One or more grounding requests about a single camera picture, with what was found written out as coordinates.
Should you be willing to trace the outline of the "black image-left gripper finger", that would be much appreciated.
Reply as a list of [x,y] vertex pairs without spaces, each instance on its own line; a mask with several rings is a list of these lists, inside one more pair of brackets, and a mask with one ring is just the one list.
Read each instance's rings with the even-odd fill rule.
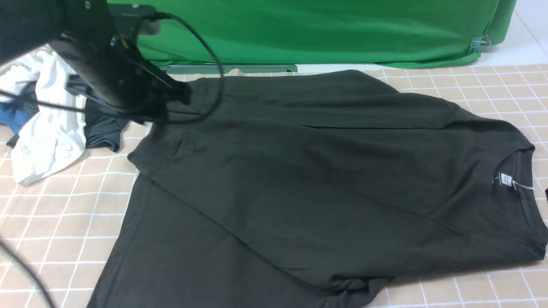
[[170,124],[169,100],[145,100],[131,102],[128,106],[128,117],[131,121],[144,124],[145,122],[157,124]]
[[149,89],[153,95],[165,102],[179,101],[184,105],[190,104],[192,90],[188,84],[175,80],[155,65],[147,64],[146,70],[150,79]]

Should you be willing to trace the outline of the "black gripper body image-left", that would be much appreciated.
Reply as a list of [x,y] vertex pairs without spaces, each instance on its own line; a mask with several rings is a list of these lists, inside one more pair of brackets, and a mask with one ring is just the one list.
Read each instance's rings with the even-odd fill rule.
[[70,65],[117,113],[128,117],[131,102],[163,100],[149,89],[146,61],[135,44],[120,36],[102,43],[76,38],[51,41],[57,55]]

